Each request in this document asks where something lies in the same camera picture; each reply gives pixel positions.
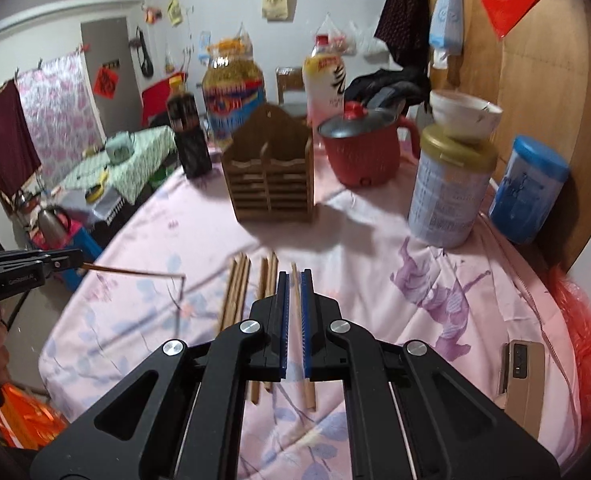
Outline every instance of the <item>blue can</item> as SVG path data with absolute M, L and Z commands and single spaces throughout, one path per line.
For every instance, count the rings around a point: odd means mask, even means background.
M 513 243 L 532 242 L 568 177 L 569 165 L 557 152 L 531 137 L 515 137 L 491 221 Z

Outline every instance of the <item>floor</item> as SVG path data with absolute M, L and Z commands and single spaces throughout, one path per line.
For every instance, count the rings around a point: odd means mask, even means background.
M 55 278 L 50 278 L 44 286 L 29 293 L 6 338 L 6 348 L 10 353 L 8 370 L 14 381 L 43 389 L 37 361 L 70 297 L 69 290 Z M 3 302 L 5 319 L 8 319 L 18 300 L 19 296 L 16 296 Z

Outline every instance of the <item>soy sauce bottle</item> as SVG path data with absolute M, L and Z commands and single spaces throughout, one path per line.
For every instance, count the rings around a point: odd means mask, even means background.
M 175 132 L 179 161 L 187 178 L 203 176 L 213 168 L 206 136 L 200 127 L 200 117 L 195 98 L 184 89 L 182 76 L 172 77 L 168 84 L 171 94 L 166 100 L 166 110 Z

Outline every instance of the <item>brown phone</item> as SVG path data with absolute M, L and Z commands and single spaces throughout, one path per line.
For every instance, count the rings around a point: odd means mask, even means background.
M 496 404 L 537 439 L 544 403 L 544 345 L 513 340 L 502 348 Z

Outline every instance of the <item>floral curtain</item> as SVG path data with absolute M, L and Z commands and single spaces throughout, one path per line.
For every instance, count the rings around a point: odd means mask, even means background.
M 83 70 L 82 57 L 73 53 L 18 78 L 26 124 L 48 189 L 82 160 L 86 148 L 101 142 Z

